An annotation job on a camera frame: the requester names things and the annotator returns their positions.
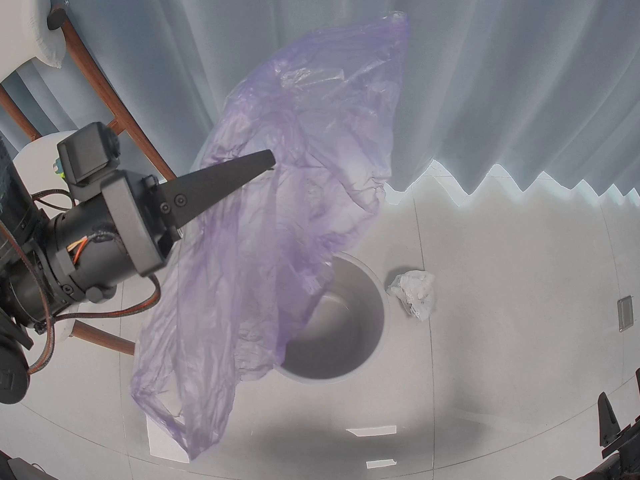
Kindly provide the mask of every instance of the wooden chair frame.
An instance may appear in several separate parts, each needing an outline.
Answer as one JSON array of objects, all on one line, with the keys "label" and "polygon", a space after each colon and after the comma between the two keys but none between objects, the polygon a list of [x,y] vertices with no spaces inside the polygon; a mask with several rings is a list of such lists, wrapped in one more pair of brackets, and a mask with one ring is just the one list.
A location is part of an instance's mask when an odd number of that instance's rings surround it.
[{"label": "wooden chair frame", "polygon": [[[156,148],[151,144],[148,137],[142,131],[133,116],[129,113],[124,103],[113,90],[107,78],[102,74],[100,68],[91,57],[91,53],[86,49],[82,39],[78,36],[76,29],[69,20],[67,12],[61,6],[53,7],[47,18],[47,26],[50,30],[62,28],[67,43],[67,52],[71,55],[87,82],[93,90],[100,96],[100,99],[111,110],[113,120],[108,124],[117,135],[123,131],[127,131],[133,142],[142,150],[149,158],[158,172],[164,176],[166,180],[175,179],[175,174],[166,164],[164,158],[158,153]],[[38,130],[30,123],[27,117],[22,113],[18,105],[11,99],[9,94],[0,85],[0,105],[4,107],[7,114],[20,126],[21,130],[27,134],[30,140],[35,141],[42,137]],[[91,325],[76,320],[74,322],[71,336],[89,341],[96,345],[100,345],[117,352],[133,355],[135,343],[125,340],[108,332],[96,329]]]}]

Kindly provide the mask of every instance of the purple plastic bag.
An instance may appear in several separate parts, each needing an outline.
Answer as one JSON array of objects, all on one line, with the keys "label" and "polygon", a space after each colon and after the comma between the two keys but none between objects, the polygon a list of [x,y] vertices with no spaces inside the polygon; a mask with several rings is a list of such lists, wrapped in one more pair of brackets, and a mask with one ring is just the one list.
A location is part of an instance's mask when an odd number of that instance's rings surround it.
[{"label": "purple plastic bag", "polygon": [[284,360],[331,281],[335,252],[377,215],[390,176],[404,14],[319,30],[228,96],[194,169],[269,148],[276,168],[185,226],[136,343],[131,395],[195,459],[236,384]]}]

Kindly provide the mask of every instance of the floor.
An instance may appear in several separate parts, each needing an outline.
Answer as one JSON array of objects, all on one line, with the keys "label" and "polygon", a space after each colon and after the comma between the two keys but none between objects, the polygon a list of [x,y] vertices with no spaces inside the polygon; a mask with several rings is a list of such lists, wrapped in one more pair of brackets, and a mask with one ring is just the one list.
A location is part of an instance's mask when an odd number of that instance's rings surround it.
[{"label": "floor", "polygon": [[[597,197],[542,174],[522,193],[496,166],[466,196],[432,164],[351,253],[385,285],[409,269],[436,276],[430,321],[390,300],[382,354],[356,378],[243,383],[219,446],[181,464],[149,454],[132,358],[71,338],[21,404],[0,407],[0,449],[60,480],[573,478],[600,462],[601,391],[621,424],[640,413],[640,324],[620,333],[616,309],[640,295],[635,192]],[[127,281],[108,304],[151,290]],[[100,323],[128,339],[139,325]],[[346,430],[379,426],[396,433]]]}]

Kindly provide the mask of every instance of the curtain fold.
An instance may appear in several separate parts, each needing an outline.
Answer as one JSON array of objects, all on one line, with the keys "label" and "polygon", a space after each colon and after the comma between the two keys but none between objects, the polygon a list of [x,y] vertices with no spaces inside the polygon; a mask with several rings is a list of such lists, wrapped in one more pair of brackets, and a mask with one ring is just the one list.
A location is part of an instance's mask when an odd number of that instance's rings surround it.
[{"label": "curtain fold", "polygon": [[[468,193],[501,164],[526,189],[543,170],[567,188],[640,189],[640,0],[52,0],[177,174],[188,171],[226,94],[315,28],[393,10],[412,36],[390,185],[432,159]],[[42,133],[111,115],[66,58],[3,83]],[[0,111],[0,133],[24,134]],[[123,137],[126,167],[151,166]]]}]

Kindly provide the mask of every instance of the gray bucket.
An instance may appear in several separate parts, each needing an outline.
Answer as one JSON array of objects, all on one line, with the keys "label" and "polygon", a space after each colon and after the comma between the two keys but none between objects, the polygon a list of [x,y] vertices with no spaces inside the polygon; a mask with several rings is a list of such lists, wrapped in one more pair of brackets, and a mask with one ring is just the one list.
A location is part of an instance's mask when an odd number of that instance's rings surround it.
[{"label": "gray bucket", "polygon": [[387,294],[364,263],[339,253],[333,282],[308,325],[287,345],[278,368],[302,383],[332,383],[356,375],[380,352],[388,332]]}]

